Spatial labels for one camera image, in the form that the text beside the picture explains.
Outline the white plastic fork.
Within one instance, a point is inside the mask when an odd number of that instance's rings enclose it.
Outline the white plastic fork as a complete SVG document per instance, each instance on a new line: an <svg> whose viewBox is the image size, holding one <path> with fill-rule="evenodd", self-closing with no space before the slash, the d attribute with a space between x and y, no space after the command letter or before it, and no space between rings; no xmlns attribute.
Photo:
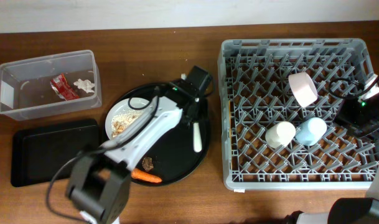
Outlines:
<svg viewBox="0 0 379 224"><path fill-rule="evenodd" d="M193 124L193 148L195 152L202 151L202 137L200 133L199 123Z"/></svg>

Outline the white paper cup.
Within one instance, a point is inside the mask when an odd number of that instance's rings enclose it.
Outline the white paper cup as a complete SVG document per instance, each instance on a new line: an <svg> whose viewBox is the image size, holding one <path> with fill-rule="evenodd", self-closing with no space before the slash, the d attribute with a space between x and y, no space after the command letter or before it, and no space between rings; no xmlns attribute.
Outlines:
<svg viewBox="0 0 379 224"><path fill-rule="evenodd" d="M279 146L286 147L295 137L295 134L295 126L290 122L282 121L267 130L265 141L274 149Z"/></svg>

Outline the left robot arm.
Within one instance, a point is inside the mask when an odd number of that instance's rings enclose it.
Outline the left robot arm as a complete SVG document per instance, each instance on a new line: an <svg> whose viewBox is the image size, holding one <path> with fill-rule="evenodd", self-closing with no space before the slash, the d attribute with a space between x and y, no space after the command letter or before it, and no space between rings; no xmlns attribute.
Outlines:
<svg viewBox="0 0 379 224"><path fill-rule="evenodd" d="M79 154L64 164L72 166L66 196L88 215L84 223L113 223L129 197L131 175L155 143L178 126L194 129L208 116L205 88L179 79L151 83L127 94L149 99L143 116L126 133L105 141L97 150Z"/></svg>

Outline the brown food scrap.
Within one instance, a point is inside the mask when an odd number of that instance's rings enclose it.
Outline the brown food scrap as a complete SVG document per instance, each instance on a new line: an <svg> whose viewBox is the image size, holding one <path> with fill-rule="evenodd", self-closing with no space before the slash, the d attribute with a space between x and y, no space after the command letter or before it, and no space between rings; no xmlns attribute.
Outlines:
<svg viewBox="0 0 379 224"><path fill-rule="evenodd" d="M149 172L154 168L154 164L152 162L151 157L144 157L142 160L142 167L146 172Z"/></svg>

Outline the wooden chopstick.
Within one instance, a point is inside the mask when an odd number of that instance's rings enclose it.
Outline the wooden chopstick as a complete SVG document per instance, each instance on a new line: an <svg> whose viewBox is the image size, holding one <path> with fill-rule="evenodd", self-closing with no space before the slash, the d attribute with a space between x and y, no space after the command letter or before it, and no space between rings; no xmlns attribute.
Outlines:
<svg viewBox="0 0 379 224"><path fill-rule="evenodd" d="M228 101L228 121L229 121L229 138L232 138L232 114L231 114L231 101Z"/></svg>

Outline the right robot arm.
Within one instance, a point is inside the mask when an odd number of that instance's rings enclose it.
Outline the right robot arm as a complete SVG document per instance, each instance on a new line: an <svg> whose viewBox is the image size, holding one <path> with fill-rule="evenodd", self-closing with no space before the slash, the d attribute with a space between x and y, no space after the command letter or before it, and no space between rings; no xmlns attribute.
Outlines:
<svg viewBox="0 0 379 224"><path fill-rule="evenodd" d="M379 75L358 95L344 96L335 122L362 138L379 134ZM328 213L293 212L283 223L379 223L379 167L364 198L340 198Z"/></svg>

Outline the grey plate with food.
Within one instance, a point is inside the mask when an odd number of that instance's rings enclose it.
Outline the grey plate with food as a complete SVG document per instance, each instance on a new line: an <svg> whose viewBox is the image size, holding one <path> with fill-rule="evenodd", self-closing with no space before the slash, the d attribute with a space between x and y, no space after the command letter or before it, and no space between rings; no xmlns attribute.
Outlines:
<svg viewBox="0 0 379 224"><path fill-rule="evenodd" d="M115 104L109 110L105 120L105 131L109 139L121 134L130 124L139 118L144 110L136 110L148 104L148 100L143 98L132 98L130 105L135 108L133 110L128 105L129 98L123 99Z"/></svg>

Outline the orange carrot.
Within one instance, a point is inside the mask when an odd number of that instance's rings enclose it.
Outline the orange carrot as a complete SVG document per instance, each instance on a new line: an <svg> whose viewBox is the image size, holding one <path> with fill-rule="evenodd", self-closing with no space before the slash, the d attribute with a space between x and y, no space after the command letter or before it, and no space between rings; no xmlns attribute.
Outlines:
<svg viewBox="0 0 379 224"><path fill-rule="evenodd" d="M137 180L145 181L145 182L150 182L150 183L161 183L162 179L158 176L148 174L147 172L141 171L137 168L135 168L131 172L131 177Z"/></svg>

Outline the light blue cup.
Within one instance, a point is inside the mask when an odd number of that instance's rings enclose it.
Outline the light blue cup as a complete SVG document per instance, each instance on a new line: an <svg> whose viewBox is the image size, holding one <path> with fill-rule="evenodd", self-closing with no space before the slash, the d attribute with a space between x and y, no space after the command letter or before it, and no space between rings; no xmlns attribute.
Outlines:
<svg viewBox="0 0 379 224"><path fill-rule="evenodd" d="M327 131L327 124L321 118L310 118L299 126L296 140L305 146L313 146L319 142Z"/></svg>

